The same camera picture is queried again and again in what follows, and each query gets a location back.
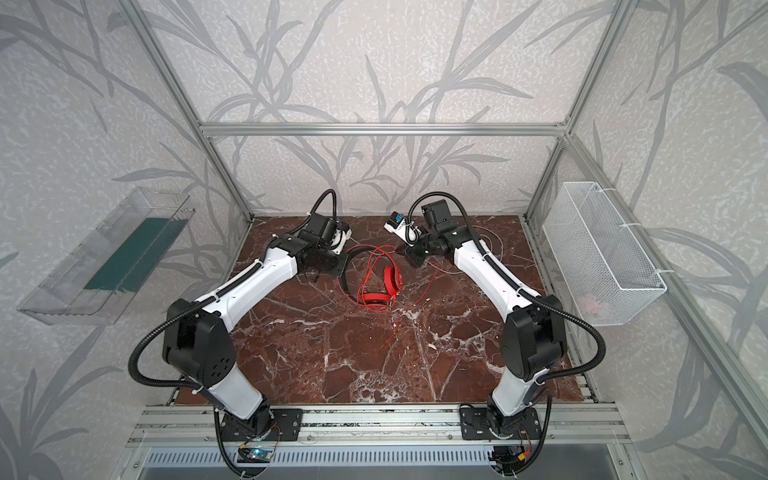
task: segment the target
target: black motor joint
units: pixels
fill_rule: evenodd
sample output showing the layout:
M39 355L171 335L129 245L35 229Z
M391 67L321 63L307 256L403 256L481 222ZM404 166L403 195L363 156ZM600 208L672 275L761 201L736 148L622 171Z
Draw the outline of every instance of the black motor joint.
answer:
M430 255L445 255L453 261L453 252L472 239L469 228L459 226L451 215L445 200L438 200L422 207L427 232L412 245L404 244L398 252L415 268L424 264Z
M339 276L345 270L348 260L345 253L337 254L334 249L348 232L348 223L313 213L299 231L280 235L274 247L296 258L299 271L314 269Z
M225 421L232 422L246 436L261 438L269 433L275 424L274 414L270 407L269 399L264 396L256 411L248 419L239 419L229 412L225 412L224 418Z

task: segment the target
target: gray wall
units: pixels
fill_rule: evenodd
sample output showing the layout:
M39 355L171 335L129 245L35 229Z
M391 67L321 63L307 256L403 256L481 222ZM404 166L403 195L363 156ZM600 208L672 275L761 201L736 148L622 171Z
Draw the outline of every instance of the gray wall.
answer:
M128 354L168 304L219 283L246 224L108 2L0 4L0 474L105 478L147 404ZM15 307L136 186L197 212L113 326L46 326ZM142 368L177 373L158 345Z
M209 122L563 121L614 0L141 0ZM551 138L220 138L255 211L389 213L429 190L525 211Z
M632 15L575 131L768 392L768 4L656 6ZM584 179L568 157L558 173L556 182ZM557 184L548 188L554 199ZM621 407L651 478L768 478L768 460L666 300L601 332L609 350L593 378Z

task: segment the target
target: aluminum frame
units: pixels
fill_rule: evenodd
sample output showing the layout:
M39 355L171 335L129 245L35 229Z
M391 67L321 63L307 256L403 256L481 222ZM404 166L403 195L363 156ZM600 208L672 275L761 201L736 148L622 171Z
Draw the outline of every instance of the aluminum frame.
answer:
M577 137L566 134L563 140L565 150L571 154L588 180L597 182L603 189L613 189L611 181ZM621 195L616 190L606 190L605 193L625 221L637 223L632 225L635 237L655 267L660 270L674 270L648 232L639 224L640 222ZM749 426L757 442L768 453L768 399L744 369L725 339L717 332L683 280L676 273L664 273L664 275L667 282L666 299L672 312L690 341L696 346L704 362L717 377L723 391Z
M469 136L469 137L557 137L565 124L350 124L350 123L204 123L206 137L309 136Z
M297 445L508 445L462 440L457 404L348 404L286 406L304 411ZM543 418L545 406L536 406ZM129 447L211 446L210 406L147 407L129 435ZM555 403L547 443L631 443L613 403Z
M163 48L152 31L152 27L149 25L147 17L144 16L141 7L136 0L118 0L118 4L120 5L128 24L136 34L141 47L144 49L144 53L149 57L151 64L154 66L165 84L165 87L168 89L168 93L178 106L181 116L184 117L184 120L187 122L192 135L197 140L197 143L200 144L200 148L205 153L206 157L208 157L208 161L224 183L224 187L234 199L237 207L243 213L246 220L250 221L253 215L245 198L237 188L227 166L221 160L221 157L219 157L218 152L216 152L216 149L214 149L210 140L205 138L200 132L200 121L194 111L192 102L181 87L181 82L173 71L173 68L170 66L170 62L165 56Z
M637 7L638 1L639 0L618 0L616 2L616 7L614 8L611 20L608 22L608 27L605 29L598 51L594 54L592 63L590 63L587 73L584 76L584 81L581 82L581 86L576 94L574 104L568 112L568 116L565 118L564 124L566 128L564 134L573 132L579 117L584 113L584 109L587 107L587 103L589 102L594 89L597 87L603 73L605 73L608 61L611 60L611 56L616 50L619 41L621 41L621 37L624 36L624 31L629 25L632 12L634 12L635 7ZM528 209L525 211L526 218L533 214L538 203L541 201L544 189L560 166L563 150L562 137L558 137L558 144L555 146L554 151L552 151L552 155L547 162L547 167L538 181L536 190L534 190L534 196L531 198L531 203L528 204Z

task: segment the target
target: white wire mesh basket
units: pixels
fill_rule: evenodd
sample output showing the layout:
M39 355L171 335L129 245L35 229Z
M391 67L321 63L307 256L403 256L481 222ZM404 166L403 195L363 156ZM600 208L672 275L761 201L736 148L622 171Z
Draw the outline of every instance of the white wire mesh basket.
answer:
M565 182L544 232L582 319L622 325L667 285L595 182Z

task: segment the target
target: metal vent grille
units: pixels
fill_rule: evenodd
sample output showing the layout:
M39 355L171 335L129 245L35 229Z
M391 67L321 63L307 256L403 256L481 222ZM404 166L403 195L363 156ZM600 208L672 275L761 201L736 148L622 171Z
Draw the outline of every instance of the metal vent grille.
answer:
M488 452L484 445L457 446L345 446L345 447L293 447L280 445L276 458L269 467L322 467L322 466L415 466L415 465L488 465ZM235 448L227 449L231 458L237 457ZM223 465L215 447L155 447L152 448L146 468L211 467Z

